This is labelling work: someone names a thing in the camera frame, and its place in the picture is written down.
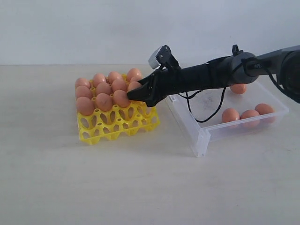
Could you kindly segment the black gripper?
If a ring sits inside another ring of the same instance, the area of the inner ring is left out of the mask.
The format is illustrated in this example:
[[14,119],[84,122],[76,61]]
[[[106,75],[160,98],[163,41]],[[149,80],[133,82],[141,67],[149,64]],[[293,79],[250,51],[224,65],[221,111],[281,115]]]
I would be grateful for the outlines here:
[[141,86],[127,92],[127,97],[129,100],[144,102],[148,107],[153,107],[169,95],[185,92],[183,72],[183,69],[174,72],[157,69],[139,80]]

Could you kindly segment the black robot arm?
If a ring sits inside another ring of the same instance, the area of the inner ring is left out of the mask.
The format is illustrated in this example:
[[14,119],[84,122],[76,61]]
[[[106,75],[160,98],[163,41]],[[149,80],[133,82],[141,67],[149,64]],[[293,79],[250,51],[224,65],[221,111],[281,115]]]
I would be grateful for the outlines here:
[[233,45],[229,56],[186,68],[181,68],[170,47],[163,45],[151,55],[148,63],[154,71],[139,81],[141,87],[127,94],[130,100],[145,102],[148,107],[173,94],[249,84],[261,75],[268,75],[284,95],[300,101],[298,45],[259,56]]

